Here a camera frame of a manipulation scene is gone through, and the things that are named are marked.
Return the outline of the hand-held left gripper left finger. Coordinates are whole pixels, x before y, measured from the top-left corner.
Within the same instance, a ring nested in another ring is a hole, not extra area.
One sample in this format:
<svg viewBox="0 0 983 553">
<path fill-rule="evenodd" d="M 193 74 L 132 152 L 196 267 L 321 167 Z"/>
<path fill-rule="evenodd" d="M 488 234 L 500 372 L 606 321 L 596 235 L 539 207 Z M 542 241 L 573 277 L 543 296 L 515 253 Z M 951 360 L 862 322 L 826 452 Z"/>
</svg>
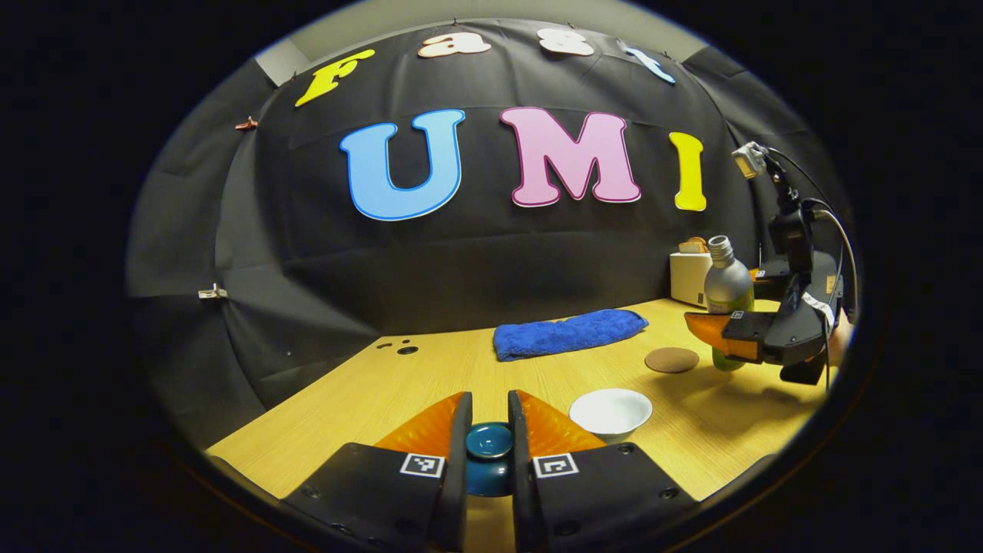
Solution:
<svg viewBox="0 0 983 553">
<path fill-rule="evenodd" d="M 369 552 L 461 552 L 471 423 L 471 393 L 453 393 L 375 445 L 342 445 L 284 504 Z"/>
</svg>

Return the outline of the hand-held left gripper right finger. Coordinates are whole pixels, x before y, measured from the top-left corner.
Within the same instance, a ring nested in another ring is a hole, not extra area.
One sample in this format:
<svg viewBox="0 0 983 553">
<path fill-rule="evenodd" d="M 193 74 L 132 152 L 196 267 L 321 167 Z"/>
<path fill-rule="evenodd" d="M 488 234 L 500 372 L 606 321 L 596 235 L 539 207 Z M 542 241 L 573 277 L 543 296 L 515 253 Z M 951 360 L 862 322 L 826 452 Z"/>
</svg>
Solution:
<svg viewBox="0 0 983 553">
<path fill-rule="evenodd" d="M 614 552 L 698 501 L 635 443 L 605 445 L 529 392 L 507 396 L 518 552 Z"/>
</svg>

